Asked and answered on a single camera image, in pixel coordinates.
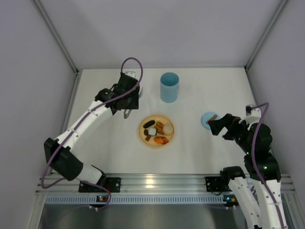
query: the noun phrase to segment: metal extrusion frame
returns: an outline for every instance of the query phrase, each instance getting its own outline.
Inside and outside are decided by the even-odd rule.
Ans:
[[[286,8],[286,6],[288,5],[290,0],[281,0],[280,3],[278,4],[274,14],[272,15],[267,27],[265,28],[262,36],[260,37],[260,39],[258,40],[258,43],[256,44],[254,50],[252,51],[250,58],[247,62],[247,64],[245,65],[245,69],[246,71],[249,70],[249,68],[251,67],[252,63],[254,62],[255,58],[257,57],[259,51],[262,49],[264,43],[266,42],[268,36],[270,35],[272,29],[274,28],[274,26],[276,25],[276,23],[278,22],[279,18],[281,17],[284,9]]]
[[[68,129],[69,119],[74,105],[77,89],[81,81],[81,75],[82,75],[82,70],[78,71],[77,74],[75,75],[73,85],[70,91],[70,97],[68,100],[67,107],[65,109],[64,118],[61,125],[61,133],[65,132]]]
[[[36,10],[38,11],[38,13],[41,15],[42,20],[46,23],[46,26],[48,27],[51,35],[54,37],[56,43],[58,44],[63,56],[66,58],[74,74],[76,75],[78,73],[78,69],[76,68],[74,61],[72,60],[67,48],[62,42],[60,35],[58,34],[55,26],[53,25],[51,19],[49,18],[41,1],[40,0],[31,0],[31,1],[35,6]]]
[[[121,192],[113,193],[110,204],[223,204],[224,195],[215,196],[206,191],[205,177],[217,177],[219,174],[108,174],[111,177],[121,177]],[[45,184],[51,184],[61,178],[54,173],[45,179]],[[246,175],[249,187],[252,181]],[[62,181],[45,190],[40,186],[36,189],[36,201],[28,229],[38,227],[44,204],[100,204],[97,196],[105,193],[79,193],[79,181]],[[295,187],[289,175],[282,174],[281,193],[291,215],[295,228],[305,226],[305,218],[300,207]]]

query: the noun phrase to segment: orange food item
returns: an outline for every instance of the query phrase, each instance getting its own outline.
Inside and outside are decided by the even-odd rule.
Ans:
[[[165,145],[166,143],[168,143],[168,139],[166,137],[155,137],[154,141],[158,144],[162,144]]]
[[[157,122],[156,125],[158,125],[161,128],[163,128],[163,126],[164,126],[164,124],[162,122]]]
[[[155,125],[155,127],[154,127],[154,128],[156,128],[156,129],[157,129],[158,134],[160,134],[160,135],[164,135],[164,132],[163,132],[162,127],[160,127],[159,125]]]

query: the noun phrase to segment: round plate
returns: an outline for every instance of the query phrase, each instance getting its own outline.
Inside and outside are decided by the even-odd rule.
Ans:
[[[153,139],[155,138],[155,136],[152,136],[151,139],[149,141],[146,141],[145,138],[146,136],[144,135],[144,128],[143,128],[143,125],[145,123],[147,123],[148,121],[150,120],[154,120],[155,122],[161,122],[163,123],[164,125],[167,125],[167,124],[170,124],[173,126],[173,133],[171,135],[160,135],[160,134],[157,134],[156,137],[158,136],[162,136],[162,137],[166,137],[168,139],[168,143],[166,143],[165,145],[162,145],[162,144],[158,144],[156,143]],[[140,126],[139,126],[139,131],[138,131],[138,134],[139,134],[139,137],[141,139],[141,141],[149,146],[149,147],[152,147],[152,148],[161,148],[161,147],[164,147],[164,146],[167,146],[171,140],[173,139],[173,136],[175,134],[175,126],[173,125],[173,123],[171,122],[171,120],[168,118],[168,117],[165,117],[163,115],[160,115],[160,114],[154,114],[154,115],[151,115],[151,116],[148,116],[146,117],[145,119],[143,119],[140,123]]]

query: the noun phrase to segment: chocolate piece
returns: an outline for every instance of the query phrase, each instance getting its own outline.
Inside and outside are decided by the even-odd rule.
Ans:
[[[148,141],[149,142],[149,140],[151,139],[151,135],[147,135],[147,137],[145,138],[145,141]]]

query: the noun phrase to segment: black mounting bracket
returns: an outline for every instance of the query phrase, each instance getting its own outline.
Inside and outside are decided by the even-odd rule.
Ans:
[[[107,177],[104,188],[111,193],[119,193],[121,190],[121,178],[120,177]],[[102,193],[104,190],[94,187],[85,183],[80,182],[78,192],[80,193]]]
[[[229,188],[225,188],[225,185],[221,177],[205,177],[206,191],[207,192],[228,192]]]

